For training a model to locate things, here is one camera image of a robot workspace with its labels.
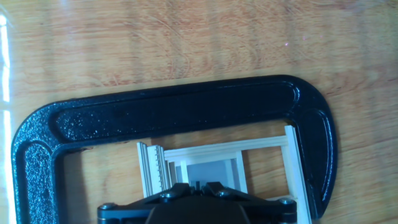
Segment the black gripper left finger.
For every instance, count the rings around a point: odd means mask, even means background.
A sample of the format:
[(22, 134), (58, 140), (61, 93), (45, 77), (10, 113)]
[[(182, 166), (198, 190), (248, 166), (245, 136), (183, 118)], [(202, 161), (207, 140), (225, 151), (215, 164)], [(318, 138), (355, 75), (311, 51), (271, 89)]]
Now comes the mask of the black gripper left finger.
[(196, 189), (189, 184), (176, 183), (171, 189), (127, 205), (104, 203), (97, 208), (97, 222), (98, 224), (145, 223), (156, 206), (192, 196), (195, 191)]

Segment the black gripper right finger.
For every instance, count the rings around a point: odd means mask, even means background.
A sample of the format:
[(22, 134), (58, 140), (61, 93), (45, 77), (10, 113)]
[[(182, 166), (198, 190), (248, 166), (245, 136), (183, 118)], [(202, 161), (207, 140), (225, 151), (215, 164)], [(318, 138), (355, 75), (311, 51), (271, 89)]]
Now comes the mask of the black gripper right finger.
[(200, 187), (200, 195), (237, 203), (251, 223), (296, 223), (296, 201), (289, 197), (265, 200), (225, 187), (220, 182), (207, 182)]

